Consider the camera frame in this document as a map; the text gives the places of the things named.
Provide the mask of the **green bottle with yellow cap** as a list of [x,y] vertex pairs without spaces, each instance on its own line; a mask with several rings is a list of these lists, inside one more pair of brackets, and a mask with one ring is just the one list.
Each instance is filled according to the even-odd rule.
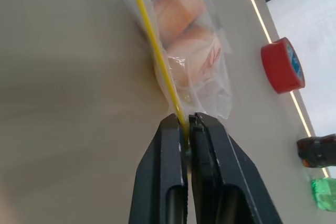
[[336,212],[336,179],[330,177],[313,179],[311,187],[318,208]]

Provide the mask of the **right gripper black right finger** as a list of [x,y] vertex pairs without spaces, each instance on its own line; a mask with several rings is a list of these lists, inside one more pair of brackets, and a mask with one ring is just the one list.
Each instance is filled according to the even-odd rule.
[[197,224],[283,224],[262,177],[221,122],[189,116]]

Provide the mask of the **red tape roll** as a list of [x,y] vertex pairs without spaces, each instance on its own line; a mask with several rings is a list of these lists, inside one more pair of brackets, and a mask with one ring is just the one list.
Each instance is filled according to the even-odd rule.
[[278,94],[306,86],[302,66],[288,38],[263,46],[261,60],[268,81]]

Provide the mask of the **cola bottle with red cap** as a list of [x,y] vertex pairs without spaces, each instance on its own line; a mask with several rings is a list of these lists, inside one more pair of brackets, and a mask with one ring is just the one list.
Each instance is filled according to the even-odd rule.
[[297,151],[305,167],[336,166],[336,134],[302,138],[297,141]]

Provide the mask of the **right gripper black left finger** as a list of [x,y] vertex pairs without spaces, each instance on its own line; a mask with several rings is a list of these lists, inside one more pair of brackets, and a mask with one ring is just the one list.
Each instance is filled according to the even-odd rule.
[[187,224],[188,180],[182,126],[164,118],[136,170],[129,224]]

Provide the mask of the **clear yellow-zip plastic bag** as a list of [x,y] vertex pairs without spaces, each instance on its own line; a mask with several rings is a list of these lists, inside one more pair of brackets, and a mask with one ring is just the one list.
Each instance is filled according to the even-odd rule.
[[212,0],[204,0],[204,11],[184,32],[195,25],[211,30],[217,35],[221,43],[221,54],[214,65],[213,75],[209,79],[200,84],[193,84],[191,87],[185,89],[178,89],[175,86],[166,56],[169,46],[184,32],[172,43],[165,46],[160,40],[152,1],[123,0],[123,2],[129,9],[147,45],[151,49],[157,82],[171,110],[175,113],[182,126],[184,137],[188,137],[189,135],[188,116],[190,114],[202,112],[215,118],[228,118],[232,108],[232,92],[225,60],[230,52],[230,48]]

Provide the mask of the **sesame bread roll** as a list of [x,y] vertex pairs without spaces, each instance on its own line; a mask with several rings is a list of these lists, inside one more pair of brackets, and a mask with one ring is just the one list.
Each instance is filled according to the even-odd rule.
[[220,55],[214,32],[199,25],[188,29],[166,51],[175,86],[185,89],[209,79]]
[[204,0],[151,0],[160,40],[167,46],[194,22],[205,9]]

